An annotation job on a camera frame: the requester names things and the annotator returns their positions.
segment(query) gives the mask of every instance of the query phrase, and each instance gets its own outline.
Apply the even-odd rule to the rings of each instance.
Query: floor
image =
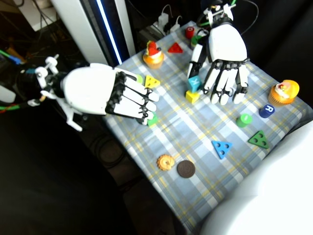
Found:
[[[97,146],[94,141],[103,139],[105,142],[113,138],[101,119],[90,117],[86,126],[87,128],[79,134],[86,146],[102,161],[111,162],[118,159],[124,149],[116,140],[105,144],[100,151],[101,143]],[[108,171],[123,193],[125,205],[138,235],[175,235],[171,210],[128,155]]]

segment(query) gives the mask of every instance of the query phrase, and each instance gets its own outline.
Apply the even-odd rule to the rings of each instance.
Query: cupcake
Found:
[[[161,48],[157,48],[155,42],[149,41],[147,43],[146,52],[142,56],[142,59],[151,69],[158,69],[163,63],[164,54],[161,51]]]
[[[298,93],[298,83],[292,80],[284,80],[271,88],[268,100],[272,105],[283,106],[293,103]]]

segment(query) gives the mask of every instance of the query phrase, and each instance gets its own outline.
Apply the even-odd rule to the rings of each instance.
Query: plaid tablecloth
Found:
[[[155,89],[160,95],[157,105],[159,122],[153,127],[142,126],[134,119],[107,115],[104,121],[128,153],[145,173],[168,206],[186,227],[188,233],[196,234],[201,221],[232,191],[245,176],[301,121],[313,118],[312,109],[297,98],[285,107],[275,108],[269,118],[261,118],[259,108],[268,104],[269,88],[277,83],[254,64],[250,71],[249,90],[241,104],[229,99],[225,106],[211,104],[203,95],[195,104],[185,99],[187,70],[192,50],[184,31],[193,22],[157,42],[165,54],[158,70],[149,69],[142,61],[142,53],[125,61],[121,68],[141,74],[149,74],[161,81]],[[168,53],[177,42],[183,54]],[[205,78],[209,64],[205,62],[200,77]],[[236,125],[240,114],[252,115],[253,122],[245,128]],[[263,149],[247,141],[263,130],[269,149]],[[212,141],[233,144],[223,160],[214,150]],[[189,179],[178,175],[176,165],[170,171],[162,171],[157,159],[163,154],[174,157],[176,165],[183,160],[195,164],[196,173]]]

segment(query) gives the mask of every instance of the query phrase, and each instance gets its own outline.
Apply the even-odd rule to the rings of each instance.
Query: blue cylinder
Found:
[[[268,118],[275,112],[275,109],[270,104],[265,105],[262,109],[259,110],[259,114],[263,118]]]

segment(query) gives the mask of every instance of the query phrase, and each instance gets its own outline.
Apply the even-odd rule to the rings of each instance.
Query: robotic hand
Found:
[[[92,63],[74,69],[65,77],[58,76],[58,55],[47,57],[45,67],[35,69],[43,97],[55,99],[63,109],[67,124],[77,131],[83,128],[73,121],[74,114],[106,113],[136,118],[146,125],[152,119],[158,94],[137,82],[134,73]]]
[[[205,78],[203,92],[212,91],[211,102],[225,105],[234,95],[234,103],[240,103],[247,93],[248,71],[245,64],[249,61],[244,41],[240,33],[232,26],[231,8],[225,4],[213,5],[206,9],[197,20],[197,26],[210,26],[209,35],[202,37],[194,48],[188,69],[188,79],[199,74],[208,56],[211,68]]]

